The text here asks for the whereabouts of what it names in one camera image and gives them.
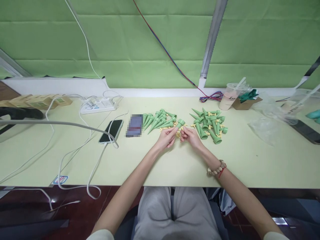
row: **white sleeve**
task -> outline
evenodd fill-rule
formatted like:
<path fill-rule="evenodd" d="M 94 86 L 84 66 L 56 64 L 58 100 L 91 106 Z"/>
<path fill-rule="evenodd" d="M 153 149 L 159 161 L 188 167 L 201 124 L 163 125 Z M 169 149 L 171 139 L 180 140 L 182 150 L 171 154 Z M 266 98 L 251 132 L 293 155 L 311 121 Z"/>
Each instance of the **white sleeve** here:
<path fill-rule="evenodd" d="M 289 240 L 285 235 L 276 232 L 268 232 L 264 235 L 263 240 Z"/>
<path fill-rule="evenodd" d="M 101 229 L 91 234 L 87 240 L 114 240 L 114 238 L 109 230 Z"/>

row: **wooden bead bracelet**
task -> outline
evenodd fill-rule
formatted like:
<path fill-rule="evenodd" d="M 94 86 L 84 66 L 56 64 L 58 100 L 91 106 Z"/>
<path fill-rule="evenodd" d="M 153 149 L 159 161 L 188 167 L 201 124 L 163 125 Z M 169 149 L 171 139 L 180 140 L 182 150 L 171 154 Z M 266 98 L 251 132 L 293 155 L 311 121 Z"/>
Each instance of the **wooden bead bracelet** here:
<path fill-rule="evenodd" d="M 219 178 L 220 178 L 223 170 L 227 167 L 227 164 L 223 160 L 219 160 L 219 161 L 221 162 L 221 165 L 216 170 L 212 171 L 210 168 L 207 169 L 207 174 L 209 176 L 211 176 L 211 175 L 215 176 L 215 175 L 218 175 L 220 173 L 219 174 Z"/>

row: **forearm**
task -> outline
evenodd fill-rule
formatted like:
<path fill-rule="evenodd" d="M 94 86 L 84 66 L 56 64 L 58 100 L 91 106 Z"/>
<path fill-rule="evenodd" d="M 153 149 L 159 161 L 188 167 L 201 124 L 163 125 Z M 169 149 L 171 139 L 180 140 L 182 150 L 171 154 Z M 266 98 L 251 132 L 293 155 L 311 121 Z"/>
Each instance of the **forearm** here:
<path fill-rule="evenodd" d="M 147 178 L 159 153 L 160 151 L 156 148 L 150 149 L 139 165 L 116 192 L 94 226 L 92 233 L 100 229 L 108 229 L 113 235 L 115 234 Z"/>
<path fill-rule="evenodd" d="M 198 151 L 212 171 L 221 165 L 220 161 L 207 148 L 203 147 Z M 220 175 L 220 178 L 216 178 L 240 211 L 257 230 L 261 238 L 267 232 L 282 234 L 260 201 L 231 171 L 226 168 Z"/>

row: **person's left hand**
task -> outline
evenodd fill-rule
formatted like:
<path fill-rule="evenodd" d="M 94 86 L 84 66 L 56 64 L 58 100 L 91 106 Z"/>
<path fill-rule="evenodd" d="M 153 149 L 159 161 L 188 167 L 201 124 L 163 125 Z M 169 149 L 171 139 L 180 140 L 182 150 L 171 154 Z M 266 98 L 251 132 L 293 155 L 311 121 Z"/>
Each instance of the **person's left hand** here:
<path fill-rule="evenodd" d="M 164 150 L 165 148 L 171 147 L 174 144 L 177 131 L 178 128 L 176 127 L 163 129 L 154 147 L 158 148 L 160 151 Z"/>

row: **label sticker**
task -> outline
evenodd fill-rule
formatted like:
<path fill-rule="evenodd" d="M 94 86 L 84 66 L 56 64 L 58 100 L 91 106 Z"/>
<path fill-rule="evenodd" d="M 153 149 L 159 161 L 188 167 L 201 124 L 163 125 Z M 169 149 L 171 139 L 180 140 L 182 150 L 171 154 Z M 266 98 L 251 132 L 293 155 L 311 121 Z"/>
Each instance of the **label sticker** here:
<path fill-rule="evenodd" d="M 68 179 L 68 176 L 60 176 L 60 183 L 64 184 Z M 53 181 L 52 184 L 56 184 L 58 185 L 58 177 L 56 177 L 56 179 Z"/>

